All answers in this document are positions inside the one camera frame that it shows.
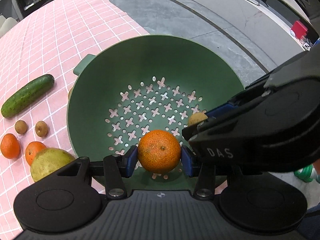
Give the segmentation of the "brown longan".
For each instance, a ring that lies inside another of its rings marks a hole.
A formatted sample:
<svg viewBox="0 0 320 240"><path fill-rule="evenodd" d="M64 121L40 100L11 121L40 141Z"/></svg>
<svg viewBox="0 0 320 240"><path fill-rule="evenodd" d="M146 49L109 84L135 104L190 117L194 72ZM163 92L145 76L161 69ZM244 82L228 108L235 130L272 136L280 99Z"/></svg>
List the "brown longan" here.
<svg viewBox="0 0 320 240"><path fill-rule="evenodd" d="M202 112L194 113L188 119L188 126L191 126L191 125L197 124L199 122L202 122L203 120L206 120L207 118L208 118L208 116L206 116Z"/></svg>
<svg viewBox="0 0 320 240"><path fill-rule="evenodd" d="M16 123L15 123L15 131L18 133L18 134L25 134L26 131L28 130L28 125L25 121L23 120L18 120Z"/></svg>
<svg viewBox="0 0 320 240"><path fill-rule="evenodd" d="M38 137L46 137L49 131L48 125L44 121L38 121L35 125L35 133Z"/></svg>

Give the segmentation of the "orange mandarin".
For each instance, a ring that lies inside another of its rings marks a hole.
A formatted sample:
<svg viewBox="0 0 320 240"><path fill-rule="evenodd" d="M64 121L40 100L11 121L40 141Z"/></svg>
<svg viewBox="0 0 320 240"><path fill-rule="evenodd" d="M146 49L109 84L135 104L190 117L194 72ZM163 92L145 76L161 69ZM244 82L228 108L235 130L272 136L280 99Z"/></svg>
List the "orange mandarin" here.
<svg viewBox="0 0 320 240"><path fill-rule="evenodd" d="M20 144L13 134L4 135L1 141L1 153L7 159L15 159L19 156Z"/></svg>
<svg viewBox="0 0 320 240"><path fill-rule="evenodd" d="M39 141L32 141L25 149L25 159L29 166L32 165L34 158L41 151L47 148L45 144Z"/></svg>
<svg viewBox="0 0 320 240"><path fill-rule="evenodd" d="M165 174L180 162L181 146L171 133L157 129L141 138L137 153L138 160L145 170Z"/></svg>

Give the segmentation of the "yellow green pear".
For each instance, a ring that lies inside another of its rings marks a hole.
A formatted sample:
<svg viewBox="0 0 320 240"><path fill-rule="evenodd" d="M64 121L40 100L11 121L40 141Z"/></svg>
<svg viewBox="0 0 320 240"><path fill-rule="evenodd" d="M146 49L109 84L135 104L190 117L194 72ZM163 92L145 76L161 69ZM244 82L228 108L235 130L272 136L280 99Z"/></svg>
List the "yellow green pear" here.
<svg viewBox="0 0 320 240"><path fill-rule="evenodd" d="M31 177L37 182L74 160L75 157L65 150L45 148L37 153L30 166Z"/></svg>

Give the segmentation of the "green cucumber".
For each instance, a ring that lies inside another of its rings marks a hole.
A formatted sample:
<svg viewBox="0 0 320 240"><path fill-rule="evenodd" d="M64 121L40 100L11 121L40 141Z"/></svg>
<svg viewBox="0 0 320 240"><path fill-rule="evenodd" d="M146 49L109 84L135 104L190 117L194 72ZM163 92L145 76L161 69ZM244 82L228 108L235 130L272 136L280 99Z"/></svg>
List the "green cucumber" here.
<svg viewBox="0 0 320 240"><path fill-rule="evenodd" d="M1 107L2 116L10 119L17 115L52 89L54 83L55 79L51 74L33 79L3 103Z"/></svg>

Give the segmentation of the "red box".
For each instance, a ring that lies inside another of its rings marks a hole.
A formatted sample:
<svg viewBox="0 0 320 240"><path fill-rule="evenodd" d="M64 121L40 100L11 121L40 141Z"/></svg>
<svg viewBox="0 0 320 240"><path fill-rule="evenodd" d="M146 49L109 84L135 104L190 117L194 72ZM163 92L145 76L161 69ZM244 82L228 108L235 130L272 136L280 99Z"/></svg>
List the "red box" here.
<svg viewBox="0 0 320 240"><path fill-rule="evenodd" d="M294 36L300 40L307 34L308 29L302 22L295 21L293 26L291 27L291 31L294 33Z"/></svg>

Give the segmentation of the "green colander bowl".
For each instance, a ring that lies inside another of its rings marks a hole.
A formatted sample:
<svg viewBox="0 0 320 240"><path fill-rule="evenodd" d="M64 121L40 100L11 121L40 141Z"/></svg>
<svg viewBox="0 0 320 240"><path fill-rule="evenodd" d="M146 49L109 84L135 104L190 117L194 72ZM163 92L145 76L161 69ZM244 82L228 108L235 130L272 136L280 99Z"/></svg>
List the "green colander bowl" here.
<svg viewBox="0 0 320 240"><path fill-rule="evenodd" d="M179 37L146 35L119 42L75 68L67 127L77 156L100 162L124 155L160 129L187 146L182 129L243 90L221 57Z"/></svg>

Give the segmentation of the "pink checked tablecloth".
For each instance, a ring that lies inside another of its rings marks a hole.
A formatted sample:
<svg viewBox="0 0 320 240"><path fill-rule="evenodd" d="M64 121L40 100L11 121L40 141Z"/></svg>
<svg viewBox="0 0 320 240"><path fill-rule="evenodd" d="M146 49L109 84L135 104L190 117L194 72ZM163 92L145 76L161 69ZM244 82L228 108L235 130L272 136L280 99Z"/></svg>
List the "pink checked tablecloth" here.
<svg viewBox="0 0 320 240"><path fill-rule="evenodd" d="M1 135L15 134L16 121L25 121L27 132L17 136L24 150L39 139L34 127L44 121L49 132L41 141L71 151L66 114L68 93L76 81L73 69L88 54L145 34L109 0L54 0L21 20L1 38L1 102L43 74L52 74L55 84L19 115L1 118Z"/></svg>

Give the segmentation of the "beige sofa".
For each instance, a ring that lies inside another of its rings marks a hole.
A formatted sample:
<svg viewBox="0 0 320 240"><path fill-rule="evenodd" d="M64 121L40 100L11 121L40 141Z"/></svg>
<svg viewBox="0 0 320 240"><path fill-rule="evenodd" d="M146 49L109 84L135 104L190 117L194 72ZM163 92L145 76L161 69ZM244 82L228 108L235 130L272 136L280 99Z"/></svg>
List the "beige sofa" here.
<svg viewBox="0 0 320 240"><path fill-rule="evenodd" d="M3 15L0 16L0 37L3 37L11 28L17 24L17 21L12 18L5 18Z"/></svg>

